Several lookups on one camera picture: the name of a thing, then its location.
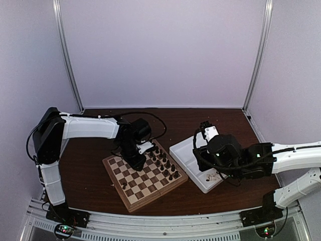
chessboard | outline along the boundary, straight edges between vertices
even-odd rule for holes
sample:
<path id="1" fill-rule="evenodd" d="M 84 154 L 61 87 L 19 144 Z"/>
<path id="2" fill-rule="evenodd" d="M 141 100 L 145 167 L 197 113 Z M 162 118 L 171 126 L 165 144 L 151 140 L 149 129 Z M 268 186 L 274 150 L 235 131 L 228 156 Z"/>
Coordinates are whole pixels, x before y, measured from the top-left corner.
<path id="1" fill-rule="evenodd" d="M 156 141 L 155 150 L 145 154 L 142 171 L 132 169 L 122 157 L 111 156 L 103 164 L 121 200 L 133 212 L 188 180 L 187 174 Z"/>

wooden table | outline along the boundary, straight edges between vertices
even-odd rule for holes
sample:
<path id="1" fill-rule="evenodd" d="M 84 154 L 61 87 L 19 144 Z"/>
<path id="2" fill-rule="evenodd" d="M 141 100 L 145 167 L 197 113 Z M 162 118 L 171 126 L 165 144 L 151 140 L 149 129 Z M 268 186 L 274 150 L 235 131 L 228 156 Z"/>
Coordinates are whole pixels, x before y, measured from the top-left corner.
<path id="1" fill-rule="evenodd" d="M 117 114 L 135 109 L 90 109 L 85 114 Z M 220 134 L 233 134 L 243 147 L 258 140 L 240 109 L 157 109 L 149 111 L 162 118 L 168 126 L 165 136 L 158 139 L 169 147 L 192 136 L 203 121 L 213 123 Z M 146 119 L 152 134 L 158 135 L 163 127 L 151 116 L 128 115 L 133 121 Z M 110 156 L 113 140 L 91 138 L 72 139 L 60 161 L 63 188 L 70 207 L 90 211 L 129 215 L 187 215 L 232 211 L 260 206 L 265 193 L 279 187 L 275 176 L 257 180 L 243 180 L 240 187 L 221 183 L 204 194 L 189 179 L 174 191 L 145 207 L 128 213 L 103 166 L 102 160 Z"/>

white tray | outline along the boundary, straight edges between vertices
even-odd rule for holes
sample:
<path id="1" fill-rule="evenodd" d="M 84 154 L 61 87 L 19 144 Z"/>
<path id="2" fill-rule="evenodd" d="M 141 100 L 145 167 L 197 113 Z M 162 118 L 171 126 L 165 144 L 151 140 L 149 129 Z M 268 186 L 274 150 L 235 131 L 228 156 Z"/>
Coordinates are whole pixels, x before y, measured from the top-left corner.
<path id="1" fill-rule="evenodd" d="M 206 144 L 202 134 L 198 133 L 196 136 L 197 147 L 205 146 Z M 197 160 L 193 154 L 193 137 L 171 146 L 170 155 L 204 193 L 208 193 L 223 181 L 214 168 L 205 172 L 199 170 Z M 206 181 L 208 174 L 212 176 L 212 180 L 210 181 Z"/>

chess piece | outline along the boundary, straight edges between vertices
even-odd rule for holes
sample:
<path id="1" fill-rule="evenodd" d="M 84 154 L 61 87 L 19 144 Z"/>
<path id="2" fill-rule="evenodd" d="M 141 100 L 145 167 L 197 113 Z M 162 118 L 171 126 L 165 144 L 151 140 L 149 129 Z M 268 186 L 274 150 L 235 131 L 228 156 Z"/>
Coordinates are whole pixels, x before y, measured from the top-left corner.
<path id="1" fill-rule="evenodd" d="M 166 168 L 169 168 L 169 167 L 171 167 L 171 164 L 170 164 L 170 161 L 169 160 L 167 160 L 167 162 L 166 162 L 166 166 L 165 166 Z"/>

white wall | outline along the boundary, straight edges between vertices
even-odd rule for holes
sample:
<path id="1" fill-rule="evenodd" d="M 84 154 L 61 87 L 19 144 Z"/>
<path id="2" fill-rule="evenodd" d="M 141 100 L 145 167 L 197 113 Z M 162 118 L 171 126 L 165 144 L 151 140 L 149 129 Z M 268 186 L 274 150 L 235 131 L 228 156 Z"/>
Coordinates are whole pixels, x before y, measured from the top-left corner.
<path id="1" fill-rule="evenodd" d="M 85 107 L 242 107 L 265 1 L 61 1 Z"/>
<path id="2" fill-rule="evenodd" d="M 75 112 L 50 0 L 0 2 L 0 239 L 17 240 L 41 186 L 25 151 L 50 106 Z"/>
<path id="3" fill-rule="evenodd" d="M 321 140 L 321 2 L 274 1 L 271 30 L 249 111 L 266 141 Z M 285 184 L 305 170 L 282 173 Z M 300 200 L 321 237 L 321 190 Z"/>

